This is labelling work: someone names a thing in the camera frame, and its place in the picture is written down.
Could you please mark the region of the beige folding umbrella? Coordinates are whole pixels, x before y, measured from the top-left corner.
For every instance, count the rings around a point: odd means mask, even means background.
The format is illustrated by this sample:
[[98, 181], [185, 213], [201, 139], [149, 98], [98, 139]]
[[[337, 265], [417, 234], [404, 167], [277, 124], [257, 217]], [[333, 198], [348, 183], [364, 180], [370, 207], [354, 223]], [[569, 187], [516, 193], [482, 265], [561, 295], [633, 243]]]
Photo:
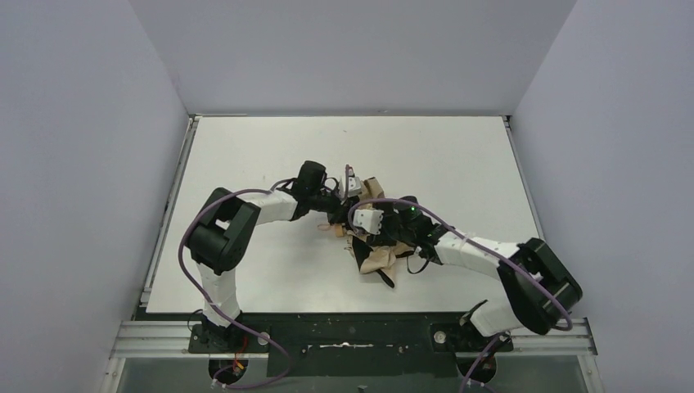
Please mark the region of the beige folding umbrella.
[[[334, 196], [339, 197], [341, 200], [346, 200], [340, 196], [339, 191], [339, 183], [342, 176], [336, 180], [336, 185], [333, 188], [327, 190], [327, 194], [330, 197]], [[391, 204], [377, 201], [378, 198], [385, 195], [385, 192], [376, 178], [371, 177], [360, 180], [362, 182], [362, 192], [358, 196], [351, 197], [353, 205], [349, 209], [346, 223], [331, 225], [327, 222], [323, 225], [323, 228], [331, 230], [336, 237], [344, 237], [346, 239], [347, 250], [361, 274], [377, 276], [387, 287], [393, 289], [396, 284], [396, 263], [398, 260], [412, 255], [414, 248], [404, 244], [371, 247], [368, 245], [368, 236], [370, 234], [355, 228], [351, 224], [354, 212], [357, 209], [394, 210]]]

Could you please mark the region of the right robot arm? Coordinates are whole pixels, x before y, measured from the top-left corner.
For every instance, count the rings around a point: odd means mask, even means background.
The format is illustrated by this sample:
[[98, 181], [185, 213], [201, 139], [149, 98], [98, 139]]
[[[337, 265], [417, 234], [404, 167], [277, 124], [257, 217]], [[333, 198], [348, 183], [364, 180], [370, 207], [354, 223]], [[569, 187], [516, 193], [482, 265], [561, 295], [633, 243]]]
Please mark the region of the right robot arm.
[[378, 240], [412, 247], [424, 260], [461, 267], [497, 280], [499, 299], [485, 298], [463, 317], [482, 337], [525, 328], [538, 335], [560, 329], [583, 298], [557, 254], [541, 238], [501, 242], [464, 233], [413, 196], [379, 198], [353, 208], [349, 224]]

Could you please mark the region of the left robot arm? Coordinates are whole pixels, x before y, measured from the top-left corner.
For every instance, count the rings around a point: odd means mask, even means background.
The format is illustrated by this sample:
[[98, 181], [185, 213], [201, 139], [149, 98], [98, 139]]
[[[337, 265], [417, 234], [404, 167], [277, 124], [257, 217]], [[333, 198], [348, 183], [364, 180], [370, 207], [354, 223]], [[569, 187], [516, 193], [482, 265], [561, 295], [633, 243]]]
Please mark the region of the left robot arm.
[[269, 189], [232, 192], [218, 187], [211, 192], [178, 246], [180, 255], [189, 252], [200, 273], [192, 284], [205, 300], [205, 326], [225, 330], [240, 325], [236, 269], [256, 227], [296, 221], [312, 211], [326, 214], [329, 224], [345, 223], [362, 182], [351, 166], [344, 168], [334, 187], [327, 186], [328, 179], [324, 165], [307, 160], [295, 177]]

